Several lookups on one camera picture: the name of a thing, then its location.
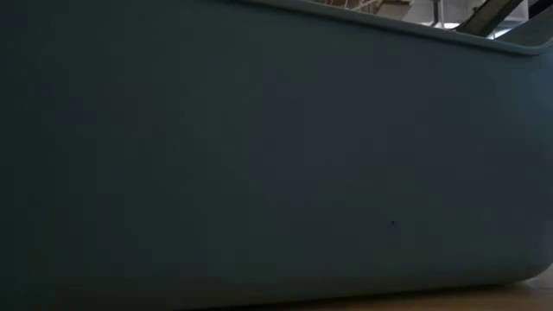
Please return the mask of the dark blue plastic bin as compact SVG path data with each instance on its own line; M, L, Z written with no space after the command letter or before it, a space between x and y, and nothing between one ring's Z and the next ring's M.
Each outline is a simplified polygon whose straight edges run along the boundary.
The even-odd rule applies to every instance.
M304 0L0 0L0 311L553 264L553 7L495 40Z

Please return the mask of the wooden lattice structure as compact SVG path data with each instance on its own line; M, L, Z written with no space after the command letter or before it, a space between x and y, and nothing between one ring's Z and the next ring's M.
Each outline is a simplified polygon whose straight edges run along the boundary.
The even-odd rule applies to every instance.
M391 7L410 8L414 0L313 0L316 3L341 7L346 10L377 14L380 10Z

